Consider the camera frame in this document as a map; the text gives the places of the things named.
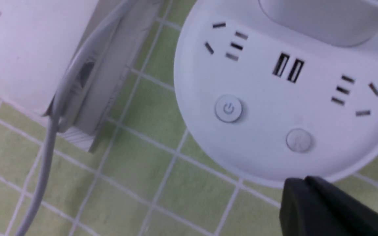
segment usb port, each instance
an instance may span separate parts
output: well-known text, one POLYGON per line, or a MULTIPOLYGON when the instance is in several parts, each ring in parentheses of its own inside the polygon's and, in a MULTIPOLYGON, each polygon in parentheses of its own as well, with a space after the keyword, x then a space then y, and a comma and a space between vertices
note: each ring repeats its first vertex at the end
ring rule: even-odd
POLYGON ((285 66, 288 63, 288 59, 290 59, 290 56, 288 56, 285 53, 281 53, 281 55, 279 56, 278 62, 276 63, 275 68, 273 69, 274 75, 278 77, 282 76, 282 72, 284 72, 285 66))
POLYGON ((304 61, 296 59, 291 69, 290 75, 288 75, 288 80, 290 82, 297 82, 298 76, 300 75, 301 69, 303 68, 304 61))

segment power button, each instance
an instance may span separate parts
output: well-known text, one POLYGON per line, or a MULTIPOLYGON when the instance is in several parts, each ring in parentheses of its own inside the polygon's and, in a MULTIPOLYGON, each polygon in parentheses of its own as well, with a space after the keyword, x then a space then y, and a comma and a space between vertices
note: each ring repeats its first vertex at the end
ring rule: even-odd
POLYGON ((237 121, 242 115, 242 111, 240 100, 232 95, 220 97, 215 107, 217 118, 226 123, 237 121))

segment gray cable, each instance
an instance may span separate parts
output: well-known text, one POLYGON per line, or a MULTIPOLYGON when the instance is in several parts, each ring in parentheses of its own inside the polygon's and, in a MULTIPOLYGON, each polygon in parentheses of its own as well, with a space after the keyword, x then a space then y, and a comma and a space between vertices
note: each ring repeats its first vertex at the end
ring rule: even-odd
POLYGON ((40 204, 42 203, 45 194, 46 186, 48 185, 49 174, 51 172, 51 164, 53 157, 53 150, 56 140, 56 133, 58 131, 59 119, 67 96, 71 90, 72 84, 78 75, 81 67, 86 62, 88 56, 93 50, 93 47, 103 39, 103 35, 111 32, 117 26, 123 16, 131 9, 135 0, 122 0, 109 15, 103 19, 96 27, 96 29, 85 40, 82 47, 69 64, 62 82, 59 84, 58 90, 54 96, 53 103, 49 113, 49 122, 46 132, 45 141, 43 142, 42 150, 42 166, 40 168, 39 178, 34 195, 31 200, 31 205, 27 210, 26 216, 23 218, 20 227, 17 229, 15 236, 25 236, 29 230, 33 219, 36 217, 40 204))

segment outlet slot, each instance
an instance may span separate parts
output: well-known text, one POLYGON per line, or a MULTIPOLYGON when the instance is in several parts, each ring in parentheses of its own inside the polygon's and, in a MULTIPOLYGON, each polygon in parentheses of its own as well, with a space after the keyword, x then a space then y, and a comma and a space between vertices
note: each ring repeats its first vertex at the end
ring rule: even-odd
POLYGON ((291 69, 290 75, 288 75, 288 81, 297 82, 298 76, 300 75, 301 69, 303 69, 304 61, 296 59, 291 69))
POLYGON ((213 29, 225 27, 225 22, 213 24, 213 29))
POLYGON ((337 104, 339 104, 339 105, 341 105, 341 106, 345 105, 345 101, 343 101, 343 100, 341 100, 341 99, 338 99, 338 98, 336 98, 336 97, 332 97, 332 102, 333 102, 333 103, 337 103, 337 104))
POLYGON ((243 50, 243 46, 238 45, 238 44, 235 43, 235 42, 232 42, 232 43, 231 43, 231 46, 232 46, 233 48, 239 49, 240 51, 243 50))
POLYGON ((373 93, 378 97, 378 89, 374 86, 374 84, 370 83, 368 86, 371 88, 373 93))
POLYGON ((289 55, 287 55, 285 53, 281 53, 281 55, 278 58, 278 61, 277 61, 276 65, 275 65, 275 68, 273 69, 272 74, 274 74, 274 75, 276 75, 278 77, 281 77, 282 73, 285 70, 285 66, 287 65, 289 59, 290 59, 289 55))
POLYGON ((360 110, 360 111, 355 112, 355 116, 367 116, 367 115, 371 115, 370 110, 360 110))
POLYGON ((225 54, 225 57, 230 58, 230 59, 233 60, 233 61, 238 61, 238 60, 239 60, 239 57, 237 57, 236 55, 233 55, 233 54, 231 54, 231 53, 229 53, 229 52, 227 52, 227 53, 225 54))
POLYGON ((351 79, 350 77, 345 76, 345 75, 342 75, 342 79, 345 80, 346 82, 351 83, 351 84, 355 83, 354 79, 351 79))
POLYGON ((349 90, 347 90, 346 88, 342 88, 342 87, 340 87, 340 86, 338 86, 338 87, 336 87, 336 90, 337 91, 340 91, 341 93, 344 93, 344 94, 346 94, 346 95, 349 95, 349 90))
POLYGON ((205 47, 208 49, 211 55, 214 54, 214 50, 208 42, 205 43, 205 47))
POLYGON ((239 38, 242 38, 244 40, 247 40, 249 36, 247 36, 247 34, 244 34, 244 33, 240 33, 238 31, 236 31, 235 33, 235 36, 239 37, 239 38))

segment white appliance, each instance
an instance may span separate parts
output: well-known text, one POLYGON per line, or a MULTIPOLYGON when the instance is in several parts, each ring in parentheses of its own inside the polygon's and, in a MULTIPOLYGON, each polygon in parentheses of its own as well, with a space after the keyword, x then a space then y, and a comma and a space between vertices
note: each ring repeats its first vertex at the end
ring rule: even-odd
POLYGON ((378 155, 378 0, 198 0, 174 64, 201 148, 269 187, 378 155))
MULTIPOLYGON (((0 97, 46 126, 48 109, 72 58, 122 1, 0 0, 0 97)), ((136 1, 120 23, 99 36, 76 74, 60 136, 90 149, 160 4, 136 1)))

